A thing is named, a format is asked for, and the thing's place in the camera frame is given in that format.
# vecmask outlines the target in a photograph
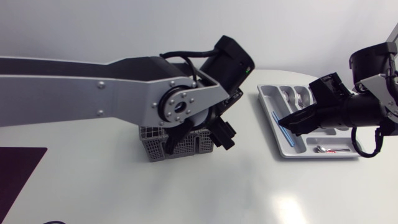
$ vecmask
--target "white wall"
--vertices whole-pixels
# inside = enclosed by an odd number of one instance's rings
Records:
[[[352,86],[349,56],[386,41],[397,9],[396,0],[2,0],[0,55],[105,63],[209,50],[226,34],[257,68],[336,71]]]

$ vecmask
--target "blue utensil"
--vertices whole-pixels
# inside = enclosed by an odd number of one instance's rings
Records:
[[[294,141],[290,137],[290,135],[288,134],[287,130],[284,127],[282,127],[281,125],[279,125],[279,123],[278,123],[279,118],[278,118],[278,115],[276,115],[275,111],[272,112],[272,117],[274,118],[275,122],[278,124],[280,130],[284,134],[284,136],[285,136],[286,140],[289,142],[290,146],[293,147],[294,146]]]

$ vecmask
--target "wire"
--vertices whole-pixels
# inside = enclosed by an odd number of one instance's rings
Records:
[[[177,52],[167,52],[161,54],[160,56],[164,59],[170,57],[211,57],[218,54],[218,49],[209,50],[207,52],[186,52],[186,51],[177,51]]]
[[[197,80],[197,73],[195,72],[195,66],[193,66],[192,61],[188,57],[181,57],[181,58],[184,59],[187,62],[187,64],[191,68],[193,81],[197,82],[198,81]]]
[[[375,137],[375,142],[376,142],[376,148],[373,151],[373,153],[370,154],[370,153],[366,153],[366,152],[360,150],[360,148],[358,147],[358,143],[356,142],[356,128],[353,128],[353,130],[351,132],[351,141],[353,142],[355,151],[360,156],[365,157],[365,158],[372,158],[380,152],[381,146],[383,145],[383,137],[384,136],[381,134],[380,128],[377,128],[374,133],[375,133],[374,137]]]
[[[167,59],[167,58],[170,58],[170,57],[164,57],[164,55],[160,55],[162,58],[164,58],[164,59]],[[188,57],[186,57],[186,56],[172,56],[172,57],[181,57],[182,59],[184,59],[184,61],[189,65],[189,67],[191,68],[191,72],[192,72],[192,78],[193,78],[193,81],[195,81],[195,82],[197,82],[198,80],[197,80],[197,73],[196,73],[196,71],[195,71],[195,66],[193,65],[193,63],[192,63],[192,61],[188,58]]]

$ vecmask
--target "white table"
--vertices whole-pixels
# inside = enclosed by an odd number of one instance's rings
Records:
[[[2,146],[48,148],[4,223],[398,223],[397,137],[373,159],[280,156],[257,84],[314,79],[254,71],[223,116],[233,148],[155,163],[114,118],[0,128]],[[367,151],[373,130],[358,130]]]

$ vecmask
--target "gray cutlery basket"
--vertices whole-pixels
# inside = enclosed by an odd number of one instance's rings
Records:
[[[169,136],[163,128],[139,127],[139,137],[151,162],[213,152],[214,144],[210,139],[210,131],[207,129],[191,131],[177,144],[172,155],[164,152]]]

